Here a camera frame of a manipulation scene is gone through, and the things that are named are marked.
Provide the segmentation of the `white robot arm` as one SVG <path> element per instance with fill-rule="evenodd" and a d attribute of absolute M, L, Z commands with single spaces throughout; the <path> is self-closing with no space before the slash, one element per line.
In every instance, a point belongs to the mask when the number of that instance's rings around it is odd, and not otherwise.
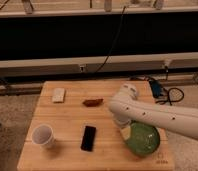
<path fill-rule="evenodd" d="M 134 120 L 198 140 L 198 109 L 143 102 L 138 95 L 134 85 L 125 83 L 109 101 L 120 126 Z"/>

